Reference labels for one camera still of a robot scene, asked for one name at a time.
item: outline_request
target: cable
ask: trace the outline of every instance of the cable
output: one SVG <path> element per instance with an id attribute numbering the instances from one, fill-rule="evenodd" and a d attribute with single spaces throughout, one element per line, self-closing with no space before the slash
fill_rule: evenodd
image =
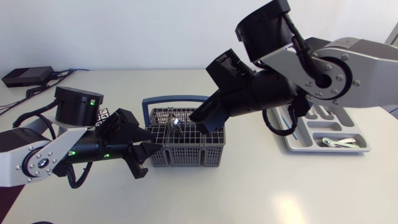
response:
<path id="1" fill-rule="evenodd" d="M 20 105 L 21 103 L 25 102 L 26 100 L 32 98 L 33 96 L 36 96 L 36 95 L 38 95 L 38 94 L 41 94 L 41 93 L 43 93 L 44 91 L 49 90 L 51 87 L 53 87 L 53 86 L 55 86 L 55 85 L 58 85 L 60 82 L 64 81 L 64 79 L 66 79 L 67 77 L 69 77 L 74 71 L 77 71 L 77 70 L 89 71 L 89 70 L 87 70 L 87 69 L 82 69 L 82 68 L 70 68 L 70 69 L 68 69 L 68 70 L 64 70 L 64 71 L 61 71 L 61 72 L 53 72 L 53 74 L 52 74 L 52 75 L 53 75 L 53 79 L 58 79 L 57 82 L 55 82 L 55 83 L 52 84 L 52 85 L 49 85 L 47 88 L 44 88 L 43 90 L 40 90 L 40 91 L 38 91 L 38 92 L 33 92 L 33 93 L 31 93 L 29 96 L 25 97 L 24 99 L 22 99 L 22 100 L 20 100 L 20 101 L 13 102 L 13 103 L 10 103 L 10 104 L 8 104 L 8 105 L 0 106 L 0 111 L 1 111 L 1 110 L 4 110 L 4 111 L 2 111 L 2 112 L 0 113 L 0 116 L 3 115 L 3 114 L 5 114 L 5 113 L 7 113 L 9 110 L 13 109 L 14 107 Z M 58 76 L 58 75 L 60 75 L 60 74 L 62 74 L 62 73 L 65 73 L 65 72 L 67 72 L 66 75 Z"/>
<path id="2" fill-rule="evenodd" d="M 326 80 L 323 78 L 322 73 L 318 70 L 314 61 L 309 54 L 310 47 L 307 45 L 303 37 L 300 35 L 300 32 L 294 26 L 292 20 L 290 19 L 288 14 L 282 15 L 287 27 L 293 33 L 292 43 L 294 48 L 296 49 L 296 54 L 300 60 L 300 63 L 303 69 L 308 73 L 308 75 L 315 80 L 315 83 L 319 86 L 327 86 Z"/>
<path id="3" fill-rule="evenodd" d="M 55 135 L 55 131 L 54 131 L 53 127 L 51 126 L 50 121 L 49 121 L 47 118 L 45 118 L 43 115 L 41 115 L 41 114 L 38 114 L 38 115 L 36 115 L 36 116 L 38 116 L 42 121 L 44 121 L 45 125 L 47 125 L 47 127 L 48 127 L 49 130 L 50 130 L 52 139 L 53 139 L 53 140 L 56 139 L 57 136 Z"/>
<path id="4" fill-rule="evenodd" d="M 289 111 L 289 116 L 292 120 L 292 127 L 286 130 L 278 130 L 274 127 L 272 127 L 271 123 L 268 120 L 268 116 L 267 116 L 267 110 L 263 110 L 262 111 L 262 118 L 264 119 L 264 122 L 266 123 L 267 127 L 275 134 L 279 135 L 279 136 L 288 136 L 290 134 L 293 134 L 293 132 L 295 131 L 296 127 L 297 127 L 297 117 L 294 113 L 294 109 L 289 106 L 288 109 Z"/>
<path id="5" fill-rule="evenodd" d="M 93 165 L 93 162 L 88 162 L 86 165 L 86 168 L 84 168 L 84 171 L 80 178 L 76 181 L 76 175 L 75 175 L 75 170 L 73 170 L 73 166 L 71 164 L 68 165 L 67 167 L 67 176 L 68 176 L 68 181 L 69 185 L 73 189 L 79 188 L 84 181 L 86 180 L 88 173 L 90 172 L 91 166 Z"/>
<path id="6" fill-rule="evenodd" d="M 42 114 L 42 113 L 44 113 L 44 112 L 46 112 L 46 111 L 48 111 L 48 110 L 51 110 L 52 108 L 56 107 L 56 106 L 59 104 L 59 102 L 60 102 L 60 101 L 59 101 L 58 99 L 56 99 L 56 100 L 54 100 L 52 103 L 50 103 L 50 104 L 47 105 L 47 106 L 44 106 L 44 107 L 42 107 L 42 108 L 40 108 L 40 109 L 37 109 L 37 110 L 35 110 L 35 111 L 28 112 L 28 113 L 24 113 L 24 114 L 20 115 L 20 116 L 18 117 L 18 119 L 12 124 L 12 127 L 13 127 L 13 128 L 17 128 L 17 127 L 19 127 L 19 126 L 21 125 L 21 123 L 22 123 L 23 121 L 25 121 L 26 119 L 31 118 L 31 117 L 33 117 L 33 116 L 38 116 L 38 115 L 40 115 L 40 114 Z"/>

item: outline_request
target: black cylinder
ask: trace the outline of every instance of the black cylinder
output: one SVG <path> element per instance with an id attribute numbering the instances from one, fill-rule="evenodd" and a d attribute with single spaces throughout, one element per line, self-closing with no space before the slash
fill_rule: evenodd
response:
<path id="1" fill-rule="evenodd" d="M 60 100 L 55 119 L 76 126 L 94 126 L 103 95 L 69 87 L 57 87 L 55 97 Z"/>
<path id="2" fill-rule="evenodd" d="M 251 62 L 292 42 L 292 33 L 282 18 L 289 11 L 286 0 L 273 0 L 238 24 L 235 33 Z"/>
<path id="3" fill-rule="evenodd" d="M 128 144 L 107 145 L 97 131 L 87 131 L 69 150 L 65 164 L 119 159 L 127 153 Z"/>
<path id="4" fill-rule="evenodd" d="M 251 76 L 242 90 L 222 96 L 222 104 L 230 116 L 290 104 L 295 86 L 281 74 L 267 68 Z"/>
<path id="5" fill-rule="evenodd" d="M 93 162 L 98 157 L 102 148 L 103 146 L 97 133 L 95 131 L 86 131 L 69 150 L 69 153 L 65 157 L 65 163 Z"/>

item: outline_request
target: basket handle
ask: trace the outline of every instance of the basket handle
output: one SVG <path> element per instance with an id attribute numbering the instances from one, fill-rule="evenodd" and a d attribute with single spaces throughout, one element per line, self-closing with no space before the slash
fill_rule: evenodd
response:
<path id="1" fill-rule="evenodd" d="M 144 112 L 145 127 L 149 127 L 149 110 L 148 105 L 154 103 L 166 103 L 176 101 L 191 101 L 191 102 L 204 102 L 208 99 L 208 96 L 196 96 L 196 95 L 170 95 L 170 96 L 156 96 L 142 100 L 142 112 Z"/>

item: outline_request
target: white wall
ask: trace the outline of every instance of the white wall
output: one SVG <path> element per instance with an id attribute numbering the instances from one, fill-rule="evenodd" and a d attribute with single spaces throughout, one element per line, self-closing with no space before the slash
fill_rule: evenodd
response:
<path id="1" fill-rule="evenodd" d="M 205 68 L 233 48 L 234 30 L 269 0 L 1 0 L 0 76 L 13 68 Z M 304 37 L 384 42 L 397 0 L 290 0 Z"/>

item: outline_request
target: screw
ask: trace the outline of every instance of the screw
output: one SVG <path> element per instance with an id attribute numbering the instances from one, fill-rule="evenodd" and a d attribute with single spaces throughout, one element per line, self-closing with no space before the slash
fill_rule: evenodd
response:
<path id="1" fill-rule="evenodd" d="M 355 80 L 355 81 L 353 81 L 353 85 L 354 86 L 360 86 L 361 85 L 361 81 Z"/>
<path id="2" fill-rule="evenodd" d="M 341 59 L 342 59 L 342 60 L 348 60 L 348 59 L 349 59 L 348 54 L 343 54 L 343 55 L 341 56 Z"/>
<path id="3" fill-rule="evenodd" d="M 344 80 L 344 76 L 343 75 L 338 75 L 336 76 L 337 81 L 343 81 Z"/>
<path id="4" fill-rule="evenodd" d="M 331 70 L 331 65 L 329 65 L 329 64 L 327 64 L 326 66 L 325 66 L 325 68 L 324 68 L 326 71 L 329 71 L 329 70 Z"/>

